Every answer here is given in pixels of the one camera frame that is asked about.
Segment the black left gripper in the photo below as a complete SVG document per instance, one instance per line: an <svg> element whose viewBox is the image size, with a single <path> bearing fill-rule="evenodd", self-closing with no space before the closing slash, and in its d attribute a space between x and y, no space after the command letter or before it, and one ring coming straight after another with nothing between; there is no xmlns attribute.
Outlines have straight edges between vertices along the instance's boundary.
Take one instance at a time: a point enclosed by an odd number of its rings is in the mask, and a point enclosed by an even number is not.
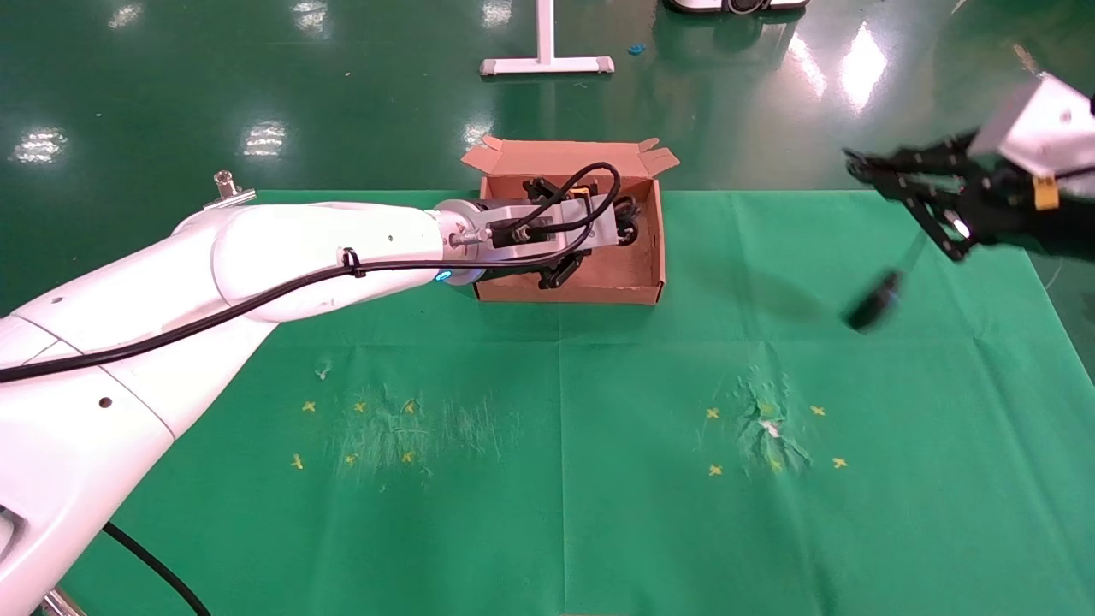
<svg viewBox="0 0 1095 616"><path fill-rule="evenodd" d="M552 182L552 179L554 178L535 176L535 178L525 181L525 196L530 200L540 202L540 200L555 198L555 195L563 187L566 187L566 191L562 191L562 196L556 199L556 204L563 204L567 202L567 200L593 198L600 194L597 182L583 181L583 176L579 176L578 179L563 179L560 176L560 182ZM583 265L583 260L592 254L591 248L572 249L566 256L552 258L551 261L541 264L528 265L525 261L545 260L551 254L555 254L564 248L564 245L560 246L556 243L525 243L523 245L505 246L505 248L489 248L488 260L504 263L504 266L502 266L500 270L489 270L488 277L530 272L539 274L540 280L537 287L542 289L542 291L558 289L570 280L572 274L575 274L580 268L580 265Z"/></svg>

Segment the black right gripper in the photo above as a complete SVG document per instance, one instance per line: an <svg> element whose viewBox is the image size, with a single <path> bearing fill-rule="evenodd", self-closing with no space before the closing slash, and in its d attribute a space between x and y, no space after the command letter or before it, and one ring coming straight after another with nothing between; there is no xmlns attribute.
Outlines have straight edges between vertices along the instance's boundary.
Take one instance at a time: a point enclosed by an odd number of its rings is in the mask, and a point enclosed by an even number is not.
<svg viewBox="0 0 1095 616"><path fill-rule="evenodd" d="M950 261L965 261L982 246L1015 246L1058 258L1094 257L1092 196L1054 188L1057 205L1038 208L1035 176L1001 156L987 168L968 155L975 136L950 135L892 153L845 147L843 155L854 181L890 200L909 198L910 216Z"/></svg>

